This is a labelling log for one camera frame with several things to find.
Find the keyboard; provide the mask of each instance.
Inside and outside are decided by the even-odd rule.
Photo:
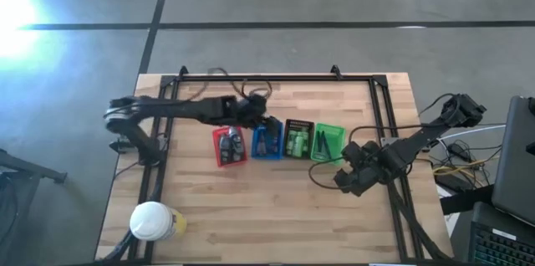
[[[535,248],[478,229],[474,261],[500,266],[535,265]]]
[[[494,207],[477,203],[471,223],[469,262],[535,265],[535,228]]]

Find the electrical wire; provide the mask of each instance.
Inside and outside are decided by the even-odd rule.
[[[487,171],[486,169],[483,169],[483,176],[485,177],[485,182],[487,183],[488,186],[491,185],[491,182],[489,182],[488,180],[488,177],[491,175],[491,173],[489,173],[489,171]]]
[[[418,116],[420,116],[421,114],[423,114],[424,112],[428,111],[431,107],[433,107],[436,103],[438,103],[438,101],[444,97],[447,97],[447,96],[450,96],[451,98],[453,98],[455,95],[452,94],[452,93],[447,93],[447,94],[443,94],[441,96],[439,96],[438,98],[436,98],[433,103],[431,103],[431,105],[425,107],[422,111],[420,111],[420,113],[418,114]]]
[[[137,164],[139,164],[139,163],[140,163],[139,161],[136,161],[136,162],[134,162],[133,164],[127,166],[126,168],[124,168],[124,169],[118,171],[117,173],[115,173],[114,179],[117,179],[117,177],[118,177],[120,174],[122,174],[124,171],[128,171],[128,170],[131,169],[133,166],[135,166],[135,165],[137,165]]]
[[[426,158],[415,158],[415,161],[427,161],[427,162],[429,162],[429,164],[431,165],[431,167],[435,166],[435,164],[433,163],[433,161],[428,160],[428,159],[426,159]]]
[[[407,166],[407,170],[405,172],[405,175],[409,175],[412,172],[412,162]]]
[[[481,164],[484,164],[484,163],[486,163],[488,161],[491,161],[491,160],[499,158],[499,156],[496,156],[496,154],[498,154],[501,150],[502,150],[502,148],[499,148],[497,151],[492,153],[492,155],[490,157],[488,157],[486,160],[474,161],[474,162],[468,163],[466,165],[449,165],[449,166],[446,165],[446,166],[441,166],[441,167],[436,168],[435,170],[433,170],[433,174],[435,174],[435,175],[450,175],[450,174],[452,174],[454,172],[457,172],[459,170],[472,169],[474,166],[481,165]],[[448,171],[448,172],[442,172],[442,173],[438,172],[438,171],[442,171],[442,170],[447,170],[447,168],[451,167],[451,166],[454,166],[456,169],[454,169],[452,171]]]
[[[451,155],[450,155],[450,152],[447,149],[446,143],[444,141],[441,141],[441,140],[438,140],[438,141],[442,145],[442,147],[444,147],[444,151],[446,153],[446,158],[444,160],[439,160],[438,158],[433,157],[433,156],[429,156],[429,158],[434,159],[435,161],[438,161],[439,164],[442,165],[442,166],[448,166],[451,169],[455,169],[456,167],[453,165],[453,161],[451,160]],[[463,176],[465,178],[465,180],[468,183],[470,183],[470,185],[472,187],[472,190],[477,188],[476,181],[470,179],[470,177],[465,172],[460,171],[459,174],[461,174],[461,176]]]
[[[225,76],[230,76],[230,74],[223,68],[212,68],[212,69],[209,69],[207,74],[208,75],[213,75],[215,74],[216,72],[222,72]],[[259,91],[259,90],[267,90],[267,93],[263,96],[264,99],[268,99],[270,96],[271,96],[271,93],[273,92],[273,87],[271,85],[271,83],[268,81],[268,80],[265,80],[266,84],[267,84],[267,89],[263,89],[263,88],[260,88],[260,89],[254,89],[250,92],[250,94],[254,94],[255,91]],[[234,89],[234,91],[240,95],[243,99],[247,99],[247,95],[245,95],[245,93],[243,92],[243,89],[244,89],[244,85],[242,84],[242,88],[239,89],[236,84],[234,83],[234,81],[232,80],[229,80],[229,83],[231,84],[232,88]],[[166,102],[157,102],[157,103],[141,103],[141,104],[132,104],[132,105],[127,105],[127,106],[121,106],[121,107],[117,107],[117,108],[114,108],[113,110],[111,111],[108,111],[106,112],[103,117],[105,118],[106,116],[108,115],[113,115],[115,113],[118,113],[122,110],[127,110],[127,109],[130,109],[130,108],[133,108],[133,107],[139,107],[139,106],[165,106],[165,105],[173,105],[173,106],[179,106],[179,105],[183,105],[185,103],[190,103],[192,102],[194,99],[198,98],[199,96],[201,96],[205,91],[206,89],[208,88],[208,85],[210,84],[210,81],[205,81],[202,85],[202,87],[199,89],[199,91],[197,91],[195,94],[193,94],[191,97],[189,97],[188,99],[186,100],[169,100],[169,101],[166,101]]]
[[[449,138],[456,137],[456,136],[463,136],[463,135],[474,133],[474,132],[479,132],[479,131],[484,131],[484,130],[492,130],[492,129],[498,129],[498,128],[504,128],[504,127],[505,127],[505,125],[498,125],[498,126],[479,128],[479,129],[475,129],[475,130],[463,131],[463,132],[452,134],[450,136],[440,137],[437,140],[443,141],[443,140],[447,140]]]
[[[378,125],[363,125],[363,126],[359,126],[359,127],[353,128],[353,130],[349,133],[348,139],[349,139],[349,141],[351,141],[351,139],[353,138],[353,134],[357,130],[361,130],[361,129],[410,129],[410,128],[436,127],[436,126],[439,126],[439,125],[416,124],[416,125],[403,125],[403,126],[397,126],[397,127],[394,127],[394,126],[378,126]]]
[[[325,188],[325,189],[329,189],[329,190],[343,190],[347,187],[351,187],[351,186],[346,186],[346,187],[331,187],[331,186],[327,186],[327,185],[324,185],[322,183],[319,183],[318,181],[316,181],[314,179],[314,177],[312,177],[312,170],[316,167],[316,166],[319,166],[319,165],[323,165],[323,164],[326,164],[326,163],[330,163],[330,162],[333,162],[333,161],[339,161],[343,159],[343,157],[339,157],[339,158],[334,158],[330,161],[321,161],[321,162],[318,162],[318,163],[315,163],[313,164],[312,166],[310,166],[310,168],[308,169],[308,177],[310,177],[310,180],[318,187],[322,187],[322,188]]]
[[[459,171],[461,174],[465,174],[469,177],[472,177],[474,179],[474,182],[473,184],[475,185],[476,183],[479,185],[479,187],[483,187],[483,183],[479,181],[479,179],[477,179],[476,177],[476,173],[473,172],[472,170],[472,173],[470,173],[469,171],[466,171],[466,170],[460,170]]]
[[[507,123],[485,123],[485,124],[477,124],[477,125],[506,125]]]
[[[17,189],[15,188],[13,182],[11,181],[11,178],[9,178],[8,176],[4,176],[3,179],[5,179],[6,185],[9,185],[11,187],[12,202],[13,202],[13,207],[14,207],[15,213],[13,215],[13,218],[11,219],[11,222],[9,223],[8,230],[0,238],[0,246],[2,246],[2,244],[8,238],[8,235],[9,235],[9,233],[11,233],[11,230],[13,229],[13,225],[15,224],[15,221],[18,218]]]
[[[161,133],[158,133],[156,135],[156,137],[158,136],[164,136],[166,133],[165,132],[161,132]],[[164,145],[164,148],[162,149],[163,151],[169,149],[169,140],[170,138],[167,138],[167,141],[166,141],[166,144]],[[121,169],[120,171],[118,171],[117,173],[115,173],[115,176],[114,176],[114,180],[117,178],[117,176],[119,176],[121,173],[125,172],[125,171],[128,171],[129,169],[131,169],[132,167],[134,167],[135,165],[139,165],[140,162],[139,161],[136,161],[134,162],[133,164],[127,166],[126,168],[124,169]]]
[[[469,148],[468,150],[469,151],[472,151],[472,150],[492,150],[492,149],[498,149],[498,148],[501,148],[502,145],[498,145],[498,146],[489,146],[489,147],[482,147],[482,148]]]

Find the black container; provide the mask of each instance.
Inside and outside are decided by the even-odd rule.
[[[290,135],[290,131],[294,130],[296,132],[302,131],[303,128],[306,129],[308,132],[308,150],[303,151],[303,155],[301,157],[294,156],[292,154],[288,154],[287,151],[287,144],[288,144],[288,137]],[[310,153],[312,152],[312,144],[313,144],[313,138],[314,138],[314,123],[309,122],[306,120],[286,120],[286,125],[284,126],[284,148],[283,148],[283,154],[286,157],[291,158],[297,158],[297,159],[310,159]]]

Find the laptop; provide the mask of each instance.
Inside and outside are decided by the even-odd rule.
[[[509,105],[492,204],[531,225],[535,225],[534,144],[535,98],[514,96]]]

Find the black cable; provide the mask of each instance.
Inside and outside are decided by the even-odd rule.
[[[492,149],[498,149],[498,148],[501,148],[502,145],[498,145],[498,146],[490,146],[490,147],[481,147],[481,148],[470,148],[470,151],[472,150],[492,150]]]
[[[403,126],[397,126],[397,127],[394,127],[394,126],[378,126],[378,125],[364,125],[364,126],[355,127],[349,133],[349,141],[351,141],[351,139],[353,138],[353,134],[357,130],[361,130],[361,129],[409,129],[409,128],[436,127],[436,126],[439,126],[439,125],[417,124],[417,125],[403,125]]]
[[[136,162],[134,162],[133,164],[127,166],[126,168],[124,168],[124,169],[118,171],[117,173],[115,173],[114,179],[117,179],[117,177],[118,177],[121,173],[123,173],[124,171],[128,171],[128,170],[131,169],[133,166],[135,166],[135,165],[137,165],[137,164],[139,164],[139,163],[140,163],[139,161],[136,161]]]
[[[330,162],[333,162],[333,161],[339,161],[343,159],[343,157],[339,157],[339,158],[334,158],[330,161],[321,161],[321,162],[318,162],[318,163],[315,163],[313,164],[312,166],[310,166],[310,168],[308,169],[308,177],[310,177],[310,180],[318,187],[322,187],[322,188],[326,188],[326,189],[329,189],[329,190],[342,190],[346,187],[351,187],[351,186],[346,186],[346,187],[331,187],[331,186],[326,186],[324,184],[321,184],[319,183],[318,181],[316,181],[313,177],[312,177],[312,170],[316,167],[316,166],[319,166],[319,165],[323,165],[323,164],[326,164],[326,163],[330,163]]]
[[[431,165],[431,168],[432,168],[433,166],[435,166],[435,164],[433,163],[433,161],[430,161],[430,160],[425,159],[425,158],[415,158],[415,161],[427,161],[427,162],[429,162],[429,164]]]
[[[412,172],[412,162],[407,166],[407,169],[405,175],[409,175]]]
[[[485,168],[483,168],[483,176],[485,177],[485,182],[488,186],[491,185],[491,182],[489,182],[488,177],[491,175],[489,171],[487,171]]]
[[[271,93],[273,92],[273,87],[271,86],[271,83],[269,83],[268,80],[265,80],[264,82],[267,83],[267,88],[263,88],[263,87],[260,87],[260,88],[256,88],[256,89],[253,89],[251,91],[249,91],[249,96],[253,95],[253,94],[256,94],[258,91],[265,91],[266,94],[263,95],[264,99],[269,99],[269,97],[271,96]],[[242,94],[245,94],[245,85],[247,84],[247,80],[243,80],[242,82]]]
[[[230,76],[230,74],[223,68],[213,68],[213,69],[209,69],[207,74],[211,75],[211,74],[215,74],[216,72],[222,72],[225,76]],[[269,96],[271,95],[271,93],[273,92],[273,87],[271,86],[271,83],[269,81],[265,81],[267,83],[267,86],[268,86],[268,89],[267,89],[267,93],[264,95],[264,98],[265,99],[268,99]],[[238,95],[240,95],[243,99],[246,99],[247,98],[247,95],[245,95],[245,93],[243,92],[243,88],[244,86],[242,85],[242,89],[240,90],[236,84],[234,84],[234,81],[232,80],[229,80],[229,83],[231,84],[232,88],[234,89],[234,91],[236,91],[236,93]],[[132,107],[137,107],[137,106],[165,106],[165,105],[174,105],[174,106],[179,106],[179,105],[183,105],[185,103],[190,103],[192,102],[194,99],[198,98],[199,96],[201,96],[205,91],[206,89],[208,88],[208,85],[210,84],[210,81],[205,81],[201,87],[201,89],[199,91],[197,91],[194,95],[192,95],[191,97],[189,97],[188,99],[186,100],[181,100],[180,102],[177,101],[177,100],[170,100],[170,101],[167,101],[167,102],[159,102],[159,103],[145,103],[145,104],[132,104],[132,105],[127,105],[127,106],[122,106],[122,107],[117,107],[115,109],[113,109],[112,111],[109,111],[109,112],[106,112],[103,117],[105,118],[106,116],[108,115],[113,115],[119,111],[122,111],[122,110],[127,110],[129,108],[132,108]]]
[[[444,163],[444,160],[440,160],[440,159],[438,159],[438,158],[436,158],[436,157],[429,156],[429,158],[434,159],[435,161],[438,161],[438,162],[441,163],[441,164]]]
[[[492,153],[490,157],[488,157],[485,161],[482,161],[481,163],[484,164],[485,162],[490,161],[496,154],[500,153],[501,150],[502,148],[500,147],[498,150],[496,150],[496,152]]]
[[[441,96],[439,96],[438,98],[436,98],[433,103],[431,103],[431,105],[425,107],[422,111],[420,111],[420,113],[418,114],[418,116],[420,116],[421,114],[423,114],[424,112],[428,111],[428,109],[430,109],[431,107],[433,107],[436,103],[438,103],[438,101],[446,96],[450,96],[450,97],[454,97],[455,95],[452,94],[452,93],[447,93],[447,94],[443,94]]]
[[[468,143],[466,143],[463,140],[455,140],[453,143],[457,144],[460,148],[462,148],[461,152],[467,152],[468,153],[468,156],[470,157],[468,162],[473,162],[473,161],[476,160],[476,157],[471,153],[470,146],[468,145]]]
[[[8,176],[5,176],[4,179],[6,180],[7,184],[11,187],[11,194],[12,194],[12,202],[14,206],[15,214],[13,215],[13,218],[11,219],[11,223],[9,223],[8,230],[2,235],[0,238],[0,246],[2,246],[2,243],[8,238],[9,233],[13,229],[13,225],[15,224],[15,220],[18,218],[18,199],[17,199],[17,190],[15,186],[13,185],[13,182],[11,181],[11,178]]]

